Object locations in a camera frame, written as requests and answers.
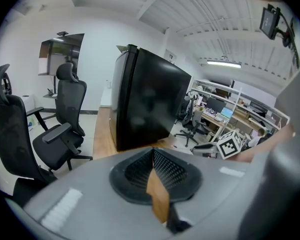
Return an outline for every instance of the wall-mounted television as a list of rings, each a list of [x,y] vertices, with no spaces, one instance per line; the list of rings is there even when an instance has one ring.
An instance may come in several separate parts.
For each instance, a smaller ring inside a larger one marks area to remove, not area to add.
[[[39,54],[39,76],[55,76],[63,63],[73,63],[77,73],[81,44],[85,34],[58,36],[41,43]]]

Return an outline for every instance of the white cube with black pattern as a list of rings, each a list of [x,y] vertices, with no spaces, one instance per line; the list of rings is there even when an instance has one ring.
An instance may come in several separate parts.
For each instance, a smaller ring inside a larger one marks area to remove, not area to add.
[[[242,141],[238,133],[233,130],[222,136],[216,143],[222,159],[230,158],[241,151]]]

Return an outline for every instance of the laptop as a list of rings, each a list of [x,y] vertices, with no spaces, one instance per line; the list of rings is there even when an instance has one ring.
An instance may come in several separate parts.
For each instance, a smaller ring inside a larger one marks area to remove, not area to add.
[[[222,123],[227,123],[230,118],[232,117],[233,115],[233,111],[230,110],[229,108],[226,108],[224,107],[221,111],[221,113],[219,113],[216,117],[215,117],[215,120],[218,121],[218,122],[222,122]]]

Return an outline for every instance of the fluorescent light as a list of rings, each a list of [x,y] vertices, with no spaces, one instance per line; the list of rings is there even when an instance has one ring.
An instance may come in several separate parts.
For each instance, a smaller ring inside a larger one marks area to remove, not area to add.
[[[53,40],[64,42],[65,40],[59,39],[59,38],[52,38]]]
[[[235,62],[207,60],[206,63],[211,64],[211,65],[227,66],[227,67],[233,67],[233,68],[241,69],[241,64],[240,63],[235,63]]]

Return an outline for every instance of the floor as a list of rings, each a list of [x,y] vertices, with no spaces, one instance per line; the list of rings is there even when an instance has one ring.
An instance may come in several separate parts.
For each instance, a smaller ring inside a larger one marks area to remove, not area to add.
[[[51,116],[51,115],[52,115],[52,113],[41,113],[41,116],[43,118]],[[81,114],[79,117],[79,124],[86,134],[84,137],[84,142],[82,143],[81,147],[79,148],[81,150],[81,155],[83,155],[83,156],[92,156],[93,155],[93,145],[94,145],[96,121],[97,121],[97,115]],[[45,123],[48,128],[51,128],[51,127],[59,124],[55,117],[46,120]],[[180,133],[180,130],[184,130],[184,128],[183,128],[181,122],[178,122],[177,124],[175,124],[173,126],[173,128],[171,130],[171,134],[174,135],[174,134]],[[44,129],[39,124],[35,125],[29,132],[30,142],[32,143],[32,141],[43,132],[44,132]],[[178,145],[177,150],[179,150],[180,152],[184,152],[184,153],[192,155],[192,153],[190,152],[190,149],[192,149],[196,144],[192,140],[189,140],[188,147],[185,147],[186,141],[187,141],[186,137],[177,136],[176,138],[180,144],[180,145]],[[207,142],[205,137],[199,133],[195,134],[194,138],[200,144]],[[33,147],[32,147],[32,150],[33,150],[37,164],[39,166],[41,166],[42,168],[48,170],[49,168],[40,160],[40,158],[37,156]],[[72,159],[71,160],[72,169],[75,169],[75,168],[79,167],[80,165],[87,163],[87,162],[88,162],[87,159]],[[64,175],[69,173],[67,163],[65,163],[57,171],[52,171],[52,172],[57,178],[63,177]],[[9,173],[6,170],[6,168],[4,167],[4,165],[2,164],[2,162],[0,160],[0,189],[9,195],[12,195],[17,178],[18,178],[17,176],[12,175],[11,173]]]

